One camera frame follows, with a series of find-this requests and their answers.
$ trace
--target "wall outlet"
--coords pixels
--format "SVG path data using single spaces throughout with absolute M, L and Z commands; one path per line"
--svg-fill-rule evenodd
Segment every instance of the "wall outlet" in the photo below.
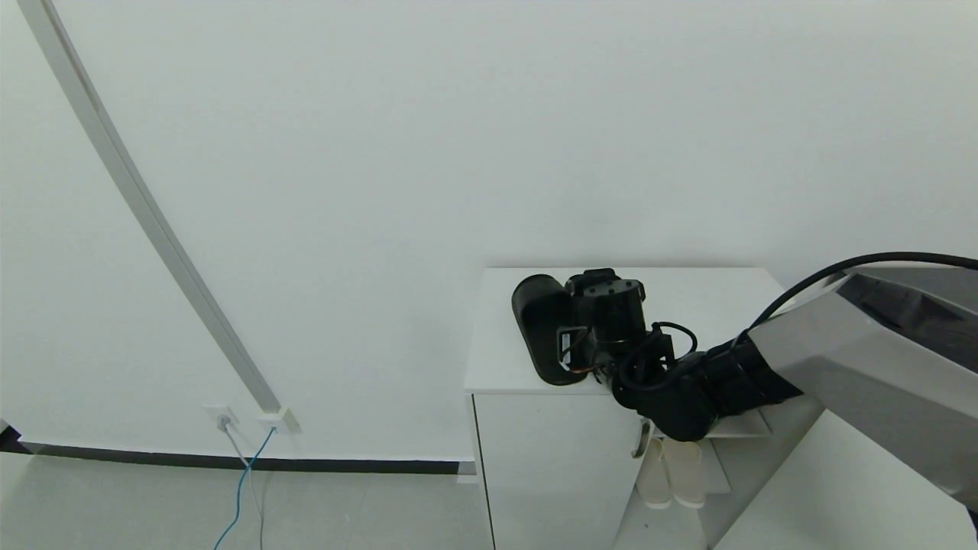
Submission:
M 278 435 L 302 433 L 298 421 L 295 420 L 295 415 L 292 414 L 291 409 L 288 407 L 282 407 L 276 414 L 263 414 L 259 416 L 258 424 L 262 425 L 266 431 L 275 428 L 275 433 Z
M 238 423 L 238 417 L 235 413 L 231 412 L 231 407 L 227 405 L 204 405 L 203 410 L 206 411 L 207 416 L 210 417 L 211 422 L 214 423 L 214 427 L 218 427 L 218 420 L 222 416 L 226 416 L 231 419 L 231 424 L 228 426 L 235 426 Z

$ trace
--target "white wall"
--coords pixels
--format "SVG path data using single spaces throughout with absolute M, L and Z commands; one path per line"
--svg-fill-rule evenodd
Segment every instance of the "white wall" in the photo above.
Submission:
M 486 265 L 763 265 L 790 283 L 860 252 L 978 254 L 972 3 L 58 6 L 160 207 L 295 409 L 304 456 L 470 456 L 459 393 Z M 41 63 L 28 37 L 4 34 L 5 54 Z M 37 336 L 56 311 L 98 310 L 78 296 L 88 281 L 44 275 L 88 261 L 47 221 L 49 201 L 74 198 L 75 239 L 105 254 L 145 243 L 121 201 L 108 215 L 72 191 L 109 201 L 113 188 L 74 166 L 83 143 L 49 143 L 70 127 L 49 95 L 5 97 L 5 115 L 35 116 L 5 120 L 5 141 L 35 143 L 4 152 L 4 299 L 22 302 L 5 301 L 4 391 L 24 392 L 4 417 L 121 445 L 131 426 L 96 406 L 117 362 L 71 378 L 74 406 L 102 412 L 69 432 L 44 391 L 68 358 L 31 359 L 79 338 L 58 324 Z M 49 159 L 63 172 L 31 185 Z M 91 268 L 119 293 L 134 278 Z M 111 299 L 135 313 L 163 301 Z M 172 344 L 173 327 L 198 331 L 188 312 L 139 331 L 132 356 Z M 222 388 L 231 368 L 194 348 L 170 376 Z M 184 414 L 204 393 L 162 395 L 130 424 L 168 419 L 152 445 L 209 449 Z

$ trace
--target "wire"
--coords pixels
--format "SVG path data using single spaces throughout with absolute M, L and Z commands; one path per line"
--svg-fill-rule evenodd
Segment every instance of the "wire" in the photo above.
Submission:
M 238 453 L 238 458 L 241 459 L 242 464 L 247 468 L 247 459 L 242 451 L 238 448 L 238 443 L 231 433 L 227 430 L 222 430 L 224 434 L 231 441 L 231 444 L 235 447 L 235 452 Z M 247 477 L 248 484 L 251 485 L 251 499 L 254 500 L 254 508 L 258 511 L 258 550 L 265 550 L 265 511 L 261 508 L 261 503 L 258 502 L 258 493 L 254 490 L 254 471 L 251 475 Z
M 821 281 L 825 277 L 838 274 L 846 269 L 852 269 L 853 267 L 866 265 L 868 263 L 878 263 L 880 261 L 936 263 L 940 265 L 950 265 L 953 267 L 963 267 L 964 269 L 978 270 L 978 259 L 934 252 L 877 252 L 844 259 L 842 261 L 835 262 L 828 267 L 820 269 L 812 275 L 802 279 L 795 286 L 784 291 L 784 294 L 779 296 L 775 301 L 771 302 L 771 305 L 765 308 L 765 310 L 758 315 L 757 319 L 755 319 L 746 330 L 738 334 L 736 338 L 731 341 L 731 349 L 733 349 L 737 343 L 740 342 L 747 331 L 767 321 L 772 315 L 775 314 L 776 311 L 788 303 L 790 299 L 798 296 L 802 291 L 818 283 L 818 281 Z
M 689 351 L 686 352 L 686 355 L 689 355 L 690 353 L 696 351 L 696 347 L 698 346 L 698 341 L 696 340 L 696 335 L 693 334 L 690 329 L 678 323 L 670 323 L 668 321 L 659 321 L 659 322 L 652 323 L 652 332 L 648 333 L 648 336 L 645 338 L 645 340 L 642 341 L 642 343 L 639 344 L 635 349 L 633 349 L 632 352 L 629 353 L 618 366 L 618 379 L 621 380 L 621 383 L 625 385 L 625 387 L 628 388 L 629 390 L 635 390 L 635 391 L 659 390 L 671 384 L 672 381 L 675 380 L 676 378 L 683 376 L 685 372 L 689 368 L 691 368 L 691 365 L 695 364 L 694 361 L 690 361 L 687 363 L 689 367 L 684 369 L 684 368 L 674 368 L 678 364 L 678 361 L 661 361 L 659 364 L 663 367 L 666 367 L 666 373 L 665 373 L 665 377 L 659 382 L 649 385 L 649 384 L 641 384 L 639 382 L 636 382 L 635 380 L 632 380 L 632 374 L 629 371 L 629 369 L 631 369 L 633 365 L 638 366 L 637 363 L 640 362 L 640 360 L 642 359 L 643 352 L 648 347 L 654 344 L 662 343 L 662 339 L 666 336 L 666 334 L 662 332 L 661 327 L 676 329 L 689 336 L 692 342 L 689 347 Z
M 669 321 L 658 321 L 656 323 L 652 323 L 652 328 L 654 329 L 655 327 L 667 327 L 670 329 L 676 329 L 677 331 L 689 337 L 690 340 L 689 351 L 684 353 L 683 357 L 696 351 L 696 347 L 699 345 L 699 342 L 696 340 L 696 335 L 693 334 L 690 329 L 684 327 L 683 325 L 677 323 L 670 323 Z
M 272 434 L 274 433 L 275 433 L 275 428 L 268 431 L 268 435 L 265 436 L 265 441 L 261 444 L 260 447 L 258 447 L 258 452 L 254 453 L 254 458 L 248 461 L 247 465 L 244 467 L 242 476 L 238 480 L 238 496 L 235 498 L 235 518 L 231 521 L 231 524 L 228 525 L 228 528 L 224 529 L 224 532 L 221 533 L 221 536 L 220 538 L 217 539 L 217 542 L 214 543 L 214 550 L 217 550 L 217 547 L 221 545 L 221 542 L 224 540 L 224 537 L 227 536 L 229 532 L 231 532 L 231 528 L 235 526 L 235 524 L 238 522 L 238 519 L 241 517 L 242 485 L 245 484 L 245 478 L 247 477 L 248 472 L 251 471 L 251 467 L 254 466 L 254 461 L 258 460 L 258 456 L 261 455 L 261 451 L 265 450 L 265 445 L 268 444 L 268 440 L 272 438 Z

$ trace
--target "gray floor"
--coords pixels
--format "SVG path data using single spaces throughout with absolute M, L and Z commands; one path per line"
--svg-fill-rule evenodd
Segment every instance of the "gray floor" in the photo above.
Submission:
M 0 453 L 3 550 L 212 548 L 240 473 Z M 491 548 L 479 487 L 454 476 L 263 473 L 267 550 Z M 245 483 L 223 550 L 257 549 Z

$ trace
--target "black baseboard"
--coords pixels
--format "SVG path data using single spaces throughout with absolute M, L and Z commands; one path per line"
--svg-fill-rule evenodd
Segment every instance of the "black baseboard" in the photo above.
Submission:
M 21 435 L 13 428 L 5 430 L 0 435 L 0 452 L 183 468 L 216 468 L 222 470 L 240 470 L 242 468 L 242 462 L 237 457 L 117 451 L 85 447 L 65 447 L 60 445 L 38 445 L 34 443 L 23 445 L 18 441 L 20 437 Z M 438 460 L 290 460 L 282 458 L 259 458 L 255 461 L 252 469 L 268 472 L 455 475 L 459 472 L 459 463 Z

